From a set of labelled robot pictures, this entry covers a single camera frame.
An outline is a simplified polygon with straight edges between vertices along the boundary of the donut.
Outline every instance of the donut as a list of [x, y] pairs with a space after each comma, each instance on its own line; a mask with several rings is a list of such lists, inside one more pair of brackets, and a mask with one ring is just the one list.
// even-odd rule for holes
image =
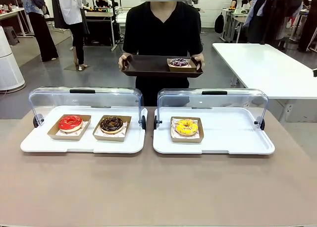
[[176, 132], [183, 136], [193, 136], [198, 131], [198, 125], [191, 119], [182, 119], [176, 123]]
[[69, 115], [60, 120], [58, 127], [66, 133], [77, 131], [81, 128], [83, 119], [77, 115]]
[[123, 128], [123, 121], [116, 116], [109, 116], [100, 123], [100, 129], [106, 134], [116, 134]]
[[175, 67], [188, 66], [188, 61], [184, 58], [174, 58], [170, 61], [170, 64]]

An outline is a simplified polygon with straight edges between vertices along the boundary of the backpack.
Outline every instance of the backpack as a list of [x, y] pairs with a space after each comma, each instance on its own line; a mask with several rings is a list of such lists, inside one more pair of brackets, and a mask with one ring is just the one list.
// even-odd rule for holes
[[214, 22], [214, 30], [216, 33], [221, 34], [223, 32], [224, 27], [224, 19], [222, 13], [217, 17], [216, 21]]

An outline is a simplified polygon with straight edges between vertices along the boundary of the white tray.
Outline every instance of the white tray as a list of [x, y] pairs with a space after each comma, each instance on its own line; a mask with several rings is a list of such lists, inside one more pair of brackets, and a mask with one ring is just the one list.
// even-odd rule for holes
[[[256, 128], [255, 118], [244, 108], [161, 108], [162, 124], [154, 130], [154, 149], [162, 154], [258, 154], [274, 153], [275, 147], [264, 131]], [[173, 143], [172, 116], [199, 117], [204, 129], [200, 144]]]
[[[91, 123], [80, 141], [54, 140], [47, 132], [63, 114], [91, 115]], [[124, 142], [101, 141], [93, 136], [93, 131], [103, 115], [128, 115], [131, 123]], [[143, 109], [141, 116], [147, 118]], [[32, 130], [21, 143], [24, 152], [91, 152], [91, 153], [137, 153], [143, 148], [145, 130], [139, 125], [138, 107], [92, 108], [81, 106], [56, 107], [45, 117], [44, 124]]]

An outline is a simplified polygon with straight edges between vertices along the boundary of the white cylinder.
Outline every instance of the white cylinder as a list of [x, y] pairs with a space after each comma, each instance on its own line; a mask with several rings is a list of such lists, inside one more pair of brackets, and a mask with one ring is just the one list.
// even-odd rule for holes
[[25, 83], [13, 54], [0, 58], [0, 91], [18, 88]]
[[4, 30], [0, 26], [0, 57], [8, 56], [12, 53], [8, 40], [6, 39]]

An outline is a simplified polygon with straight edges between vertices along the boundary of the brown serving tray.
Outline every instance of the brown serving tray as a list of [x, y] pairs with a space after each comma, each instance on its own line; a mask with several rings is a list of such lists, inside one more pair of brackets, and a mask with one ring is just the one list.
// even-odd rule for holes
[[[204, 72], [200, 68], [195, 72], [171, 72], [167, 64], [167, 56], [144, 56], [144, 55], [131, 55], [124, 62], [122, 72], [127, 76], [140, 76], [140, 77], [192, 77], [196, 78], [202, 75]], [[197, 66], [201, 64], [197, 62], [193, 57], [191, 60]]]

